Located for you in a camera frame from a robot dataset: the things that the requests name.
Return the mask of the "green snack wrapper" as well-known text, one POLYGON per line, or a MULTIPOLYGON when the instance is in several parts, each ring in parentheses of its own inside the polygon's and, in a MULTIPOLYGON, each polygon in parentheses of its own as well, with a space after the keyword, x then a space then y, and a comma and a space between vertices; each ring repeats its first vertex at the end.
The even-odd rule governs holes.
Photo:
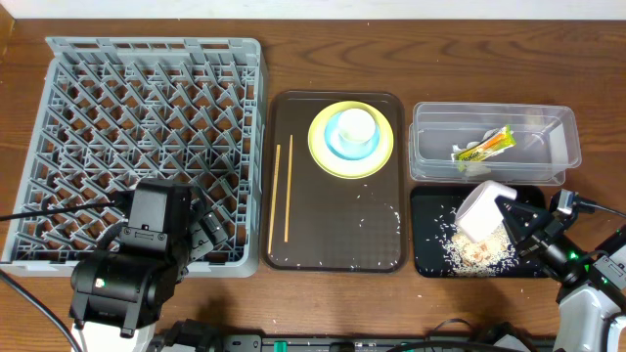
POLYGON ((514 132, 510 125, 487 131, 479 142, 470 142, 464 149, 453 146, 453 161, 479 162, 501 154, 516 145, 514 132))

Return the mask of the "white bowl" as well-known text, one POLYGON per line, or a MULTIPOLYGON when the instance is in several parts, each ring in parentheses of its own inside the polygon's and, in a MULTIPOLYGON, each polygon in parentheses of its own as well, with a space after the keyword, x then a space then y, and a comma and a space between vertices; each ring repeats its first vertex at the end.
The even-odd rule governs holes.
POLYGON ((485 181, 458 208, 455 225, 470 241, 484 241, 502 224, 503 215, 495 202, 497 197, 516 199, 517 190, 495 181, 485 181))

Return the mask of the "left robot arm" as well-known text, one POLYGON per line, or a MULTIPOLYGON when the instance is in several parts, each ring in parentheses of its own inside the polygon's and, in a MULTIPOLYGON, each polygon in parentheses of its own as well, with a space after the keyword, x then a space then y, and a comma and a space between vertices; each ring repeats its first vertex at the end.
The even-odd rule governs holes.
POLYGON ((190 264, 227 234, 198 186, 146 178, 111 199, 126 218, 72 271, 71 335, 78 351, 147 351, 190 264))

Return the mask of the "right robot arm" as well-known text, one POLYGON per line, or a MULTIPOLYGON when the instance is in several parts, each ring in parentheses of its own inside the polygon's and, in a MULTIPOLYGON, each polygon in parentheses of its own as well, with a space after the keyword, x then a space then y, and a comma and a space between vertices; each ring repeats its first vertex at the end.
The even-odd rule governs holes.
POLYGON ((556 351, 616 351, 625 329, 625 229, 620 228, 592 251, 567 235, 580 213, 622 212, 561 190, 547 209, 504 196, 495 199, 511 244, 521 259, 541 264, 560 283, 556 351))

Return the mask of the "white tissue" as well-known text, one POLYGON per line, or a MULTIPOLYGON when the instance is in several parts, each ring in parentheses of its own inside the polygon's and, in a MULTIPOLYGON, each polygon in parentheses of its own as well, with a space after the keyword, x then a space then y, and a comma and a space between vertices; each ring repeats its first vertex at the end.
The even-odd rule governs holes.
MULTIPOLYGON (((480 144, 482 141, 486 140, 488 137, 491 137, 492 135, 494 135, 497 132, 497 129, 491 129, 485 132, 485 134, 483 135, 482 139, 480 141, 472 141, 472 142, 468 142, 467 145, 465 147, 460 148, 458 145, 453 145, 452 146, 452 152, 454 154, 459 153, 465 149, 469 149, 469 148, 473 148, 475 146, 477 146, 478 144, 480 144)), ((470 177, 477 177, 480 175, 485 175, 491 172, 491 169, 487 166, 483 166, 480 164, 477 165, 473 165, 473 164, 469 164, 469 165, 461 165, 458 167, 458 169, 464 173, 464 175, 467 178, 470 177)))

